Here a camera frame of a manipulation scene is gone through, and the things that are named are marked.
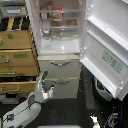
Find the floor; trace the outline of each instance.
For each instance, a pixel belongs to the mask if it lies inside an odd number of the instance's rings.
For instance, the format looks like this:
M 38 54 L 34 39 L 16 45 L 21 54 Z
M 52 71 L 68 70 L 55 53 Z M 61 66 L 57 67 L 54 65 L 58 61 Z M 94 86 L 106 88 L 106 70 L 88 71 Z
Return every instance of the floor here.
M 96 96 L 92 93 L 92 88 L 90 89 L 89 87 L 89 91 L 85 90 L 83 85 L 87 83 L 87 79 L 89 81 L 91 78 L 91 75 L 87 78 L 85 72 L 87 73 L 85 69 L 81 72 L 77 99 L 49 100 L 42 104 L 42 110 L 39 116 L 26 128 L 37 128 L 38 126 L 45 125 L 79 125 L 82 128 L 93 128 L 93 122 L 90 116 L 97 116 L 101 128 L 104 128 L 107 117 L 111 114 L 113 108 L 97 100 Z M 0 104 L 0 117 L 12 110 L 15 106 Z

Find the refrigerator drawer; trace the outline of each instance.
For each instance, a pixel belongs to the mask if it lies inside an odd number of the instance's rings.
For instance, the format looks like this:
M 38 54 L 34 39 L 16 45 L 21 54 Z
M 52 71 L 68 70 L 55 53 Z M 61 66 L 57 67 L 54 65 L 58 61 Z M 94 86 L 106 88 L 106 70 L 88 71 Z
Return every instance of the refrigerator drawer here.
M 0 93 L 29 93 L 34 91 L 36 81 L 0 83 Z
M 53 99 L 77 98 L 79 79 L 45 80 L 48 88 L 53 84 Z
M 48 71 L 47 78 L 79 78 L 80 76 L 81 64 L 78 56 L 39 56 L 38 62 L 41 72 Z
M 27 15 L 25 6 L 0 7 L 4 17 L 24 17 Z
M 36 65 L 22 67 L 0 67 L 0 77 L 15 77 L 15 76 L 37 76 L 38 69 Z
M 0 49 L 31 48 L 28 31 L 0 32 Z
M 0 51 L 0 66 L 24 66 L 34 64 L 31 49 Z

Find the white refrigerator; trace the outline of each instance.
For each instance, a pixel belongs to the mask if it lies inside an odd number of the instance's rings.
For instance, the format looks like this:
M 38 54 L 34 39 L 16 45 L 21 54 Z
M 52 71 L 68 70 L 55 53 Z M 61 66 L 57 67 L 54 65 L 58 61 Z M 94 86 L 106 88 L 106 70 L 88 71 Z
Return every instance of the white refrigerator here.
M 40 70 L 57 84 L 56 98 L 77 96 L 82 63 L 122 100 L 128 92 L 128 0 L 25 1 Z

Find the open refrigerator door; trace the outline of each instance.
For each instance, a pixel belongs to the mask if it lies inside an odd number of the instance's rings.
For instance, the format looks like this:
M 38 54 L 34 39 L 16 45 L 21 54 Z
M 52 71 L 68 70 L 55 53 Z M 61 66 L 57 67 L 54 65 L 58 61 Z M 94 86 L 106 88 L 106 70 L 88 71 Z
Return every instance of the open refrigerator door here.
M 80 62 L 122 100 L 128 92 L 128 5 L 87 0 Z

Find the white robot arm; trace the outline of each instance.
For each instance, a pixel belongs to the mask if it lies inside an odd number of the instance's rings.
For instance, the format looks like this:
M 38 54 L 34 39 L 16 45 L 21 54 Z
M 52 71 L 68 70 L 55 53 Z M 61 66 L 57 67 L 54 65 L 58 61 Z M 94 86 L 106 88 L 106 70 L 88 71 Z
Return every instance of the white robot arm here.
M 53 88 L 47 90 L 45 86 L 45 77 L 48 72 L 41 73 L 36 85 L 35 91 L 31 92 L 26 101 L 19 104 L 12 111 L 7 112 L 0 121 L 0 128 L 24 128 L 32 122 L 41 111 L 41 103 L 45 103 L 53 97 Z

